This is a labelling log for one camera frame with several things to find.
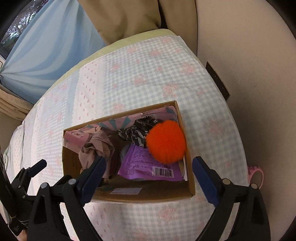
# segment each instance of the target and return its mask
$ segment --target beige blanket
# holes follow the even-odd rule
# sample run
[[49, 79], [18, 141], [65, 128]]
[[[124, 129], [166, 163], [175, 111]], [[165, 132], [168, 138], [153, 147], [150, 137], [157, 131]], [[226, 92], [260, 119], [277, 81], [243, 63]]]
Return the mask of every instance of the beige blanket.
[[197, 54], [195, 0], [78, 0], [106, 44], [158, 29], [163, 25], [181, 36]]
[[17, 119], [24, 120], [33, 105], [26, 100], [20, 99], [12, 94], [4, 86], [0, 86], [0, 112]]

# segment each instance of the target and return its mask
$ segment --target orange pom pom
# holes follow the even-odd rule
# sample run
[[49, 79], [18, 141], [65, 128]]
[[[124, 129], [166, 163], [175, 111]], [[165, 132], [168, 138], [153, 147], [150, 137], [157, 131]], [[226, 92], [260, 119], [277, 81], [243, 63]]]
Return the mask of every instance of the orange pom pom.
[[146, 145], [152, 156], [163, 164], [183, 159], [186, 149], [184, 134], [172, 120], [154, 126], [146, 136]]

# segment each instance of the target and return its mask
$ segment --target bed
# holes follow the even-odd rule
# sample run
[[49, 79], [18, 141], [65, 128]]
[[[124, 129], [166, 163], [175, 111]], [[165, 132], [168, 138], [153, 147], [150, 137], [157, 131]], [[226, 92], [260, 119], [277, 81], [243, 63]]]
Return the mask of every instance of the bed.
[[[227, 104], [181, 37], [167, 29], [119, 40], [84, 59], [41, 97], [4, 152], [12, 181], [22, 167], [45, 159], [47, 168], [31, 181], [28, 194], [43, 182], [63, 176], [62, 133], [92, 119], [151, 104], [177, 100], [191, 157], [201, 155], [210, 168], [238, 185], [248, 185], [241, 139]], [[223, 234], [234, 222], [235, 206]], [[73, 240], [78, 240], [64, 205], [61, 210]], [[178, 202], [85, 205], [104, 240], [193, 240], [214, 207], [198, 184], [196, 195]]]

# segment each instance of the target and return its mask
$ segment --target open cardboard box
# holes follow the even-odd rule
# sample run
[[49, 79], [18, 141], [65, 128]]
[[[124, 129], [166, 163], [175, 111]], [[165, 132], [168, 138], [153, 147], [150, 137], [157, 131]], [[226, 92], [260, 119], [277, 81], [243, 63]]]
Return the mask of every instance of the open cardboard box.
[[[115, 115], [110, 115], [100, 119], [92, 120], [77, 126], [70, 127], [64, 130], [66, 131], [78, 130], [87, 125], [108, 121], [111, 119], [117, 119], [128, 115], [137, 113], [144, 113], [146, 111], [159, 109], [162, 107], [174, 106], [177, 112], [177, 118], [181, 130], [184, 132], [184, 125], [182, 122], [180, 110], [176, 101], [165, 102], [161, 104], [155, 104], [129, 110]], [[64, 175], [71, 175], [73, 178], [77, 178], [80, 174], [81, 164], [78, 158], [78, 154], [63, 147], [62, 150], [62, 161]], [[108, 180], [108, 183], [98, 188], [93, 196], [93, 201], [108, 201], [108, 202], [132, 202], [132, 203], [143, 203], [143, 202], [164, 202], [172, 201], [183, 198], [192, 197], [195, 195], [195, 183], [194, 174], [192, 171], [192, 162], [188, 147], [186, 147], [185, 161], [187, 167], [188, 181], [169, 182], [169, 181], [132, 181], [127, 180], [119, 175]], [[137, 195], [116, 195], [110, 194], [116, 188], [142, 188]]]

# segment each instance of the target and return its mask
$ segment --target light blue curtain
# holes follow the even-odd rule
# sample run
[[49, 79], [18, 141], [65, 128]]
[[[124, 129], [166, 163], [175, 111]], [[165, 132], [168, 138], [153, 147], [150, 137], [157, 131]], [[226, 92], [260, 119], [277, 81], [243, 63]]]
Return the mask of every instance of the light blue curtain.
[[50, 0], [17, 40], [0, 71], [1, 82], [34, 104], [65, 72], [104, 46], [77, 0]]

